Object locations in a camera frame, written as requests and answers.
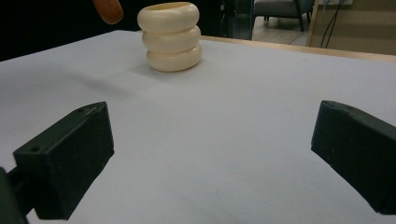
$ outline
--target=cable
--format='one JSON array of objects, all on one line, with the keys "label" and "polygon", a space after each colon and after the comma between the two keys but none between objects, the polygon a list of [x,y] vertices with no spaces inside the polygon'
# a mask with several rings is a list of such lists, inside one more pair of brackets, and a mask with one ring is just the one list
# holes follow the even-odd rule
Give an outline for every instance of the cable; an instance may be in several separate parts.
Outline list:
[{"label": "cable", "polygon": [[[334,29],[335,22],[337,21],[338,11],[339,11],[340,7],[344,4],[344,1],[345,1],[345,0],[341,0],[341,1],[338,3],[338,8],[337,8],[337,11],[335,12],[334,22],[332,23],[332,30]],[[332,30],[331,30],[330,33],[329,33],[329,38],[327,38],[326,48],[327,48],[327,46],[329,45],[330,38],[332,37]]]},{"label": "cable", "polygon": [[[338,7],[337,7],[337,9],[336,9],[334,15],[332,15],[332,19],[330,20],[329,24],[327,25],[326,30],[325,30],[325,32],[324,32],[324,34],[323,34],[322,40],[321,40],[321,42],[320,42],[320,47],[321,47],[321,48],[323,47],[323,42],[324,42],[324,39],[326,38],[326,34],[327,34],[327,32],[329,31],[330,26],[332,26],[332,30],[333,30],[334,25],[335,25],[335,21],[336,21],[337,16],[338,16],[338,11],[340,10],[340,7],[341,7],[343,4],[344,4],[344,0],[340,0],[340,1],[338,2]],[[331,33],[329,34],[329,38],[327,39],[326,48],[327,48],[327,46],[329,45],[330,38],[332,37],[332,30],[331,30]]]}]

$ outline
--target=ivory bangle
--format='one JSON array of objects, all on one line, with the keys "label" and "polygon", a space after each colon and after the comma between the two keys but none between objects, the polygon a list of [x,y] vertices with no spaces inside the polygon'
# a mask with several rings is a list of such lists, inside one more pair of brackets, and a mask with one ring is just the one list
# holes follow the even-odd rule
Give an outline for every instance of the ivory bangle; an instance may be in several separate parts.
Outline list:
[{"label": "ivory bangle", "polygon": [[195,66],[202,57],[201,46],[179,53],[161,54],[148,51],[149,65],[159,71],[176,72]]},{"label": "ivory bangle", "polygon": [[201,30],[198,26],[192,29],[172,34],[143,33],[142,41],[146,49],[155,53],[176,53],[192,49],[201,38]]},{"label": "ivory bangle", "polygon": [[148,33],[166,34],[189,30],[199,20],[196,5],[175,2],[145,7],[137,14],[137,23]]}]

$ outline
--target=wall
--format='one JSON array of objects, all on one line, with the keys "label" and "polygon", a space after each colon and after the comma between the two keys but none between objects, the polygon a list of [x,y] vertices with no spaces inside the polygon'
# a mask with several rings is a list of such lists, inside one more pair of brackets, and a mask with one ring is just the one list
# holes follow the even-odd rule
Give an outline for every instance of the wall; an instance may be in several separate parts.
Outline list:
[{"label": "wall", "polygon": [[[325,25],[335,9],[326,6]],[[323,27],[323,6],[316,0],[307,46],[320,47]],[[341,7],[328,49],[396,55],[395,0],[354,0],[352,6]]]}]

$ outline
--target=dark background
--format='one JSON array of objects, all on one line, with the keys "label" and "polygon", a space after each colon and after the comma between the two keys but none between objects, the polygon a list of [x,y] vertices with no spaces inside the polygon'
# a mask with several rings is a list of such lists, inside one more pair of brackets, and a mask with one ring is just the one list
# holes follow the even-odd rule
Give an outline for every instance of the dark background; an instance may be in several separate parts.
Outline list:
[{"label": "dark background", "polygon": [[[120,0],[124,16],[115,25],[102,21],[92,0],[0,0],[0,61],[50,49],[114,30],[137,31],[137,13],[143,8],[169,1]],[[202,35],[227,36],[222,20],[229,0],[191,0],[200,10],[198,26]]]}]

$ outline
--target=screw hole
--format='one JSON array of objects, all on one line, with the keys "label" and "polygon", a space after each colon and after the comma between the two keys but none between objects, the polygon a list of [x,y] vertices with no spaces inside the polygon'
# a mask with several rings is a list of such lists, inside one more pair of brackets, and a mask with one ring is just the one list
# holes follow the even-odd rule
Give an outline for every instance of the screw hole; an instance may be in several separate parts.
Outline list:
[{"label": "screw hole", "polygon": [[39,148],[39,147],[32,147],[30,150],[31,150],[32,152],[37,152],[37,151],[40,150],[40,148]]}]

